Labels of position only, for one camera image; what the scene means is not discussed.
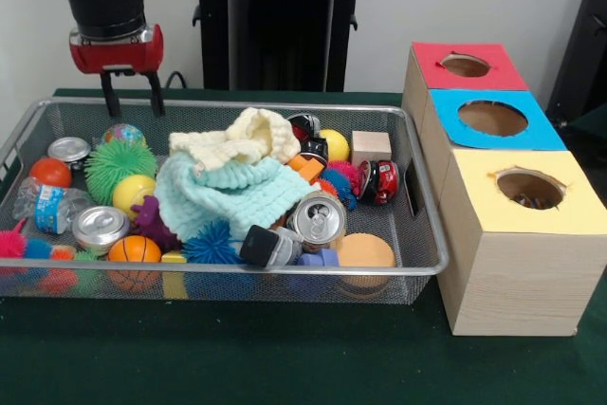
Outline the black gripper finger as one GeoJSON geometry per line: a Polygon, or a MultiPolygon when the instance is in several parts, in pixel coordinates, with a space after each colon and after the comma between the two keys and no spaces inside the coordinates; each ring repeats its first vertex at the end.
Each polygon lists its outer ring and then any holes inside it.
{"type": "Polygon", "coordinates": [[[156,118],[161,118],[165,115],[165,105],[158,74],[156,71],[145,71],[142,72],[142,75],[148,80],[151,88],[150,103],[153,114],[156,118]]]}
{"type": "Polygon", "coordinates": [[[108,114],[111,118],[117,118],[120,116],[120,99],[113,88],[111,74],[102,72],[100,78],[108,114]]]}

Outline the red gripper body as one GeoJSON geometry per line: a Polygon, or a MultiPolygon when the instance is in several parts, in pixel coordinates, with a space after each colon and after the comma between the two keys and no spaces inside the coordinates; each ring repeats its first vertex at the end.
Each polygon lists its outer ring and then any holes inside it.
{"type": "Polygon", "coordinates": [[[133,35],[110,41],[86,38],[74,28],[69,34],[69,48],[75,66],[84,74],[157,72],[164,56],[159,25],[148,25],[133,35]]]}

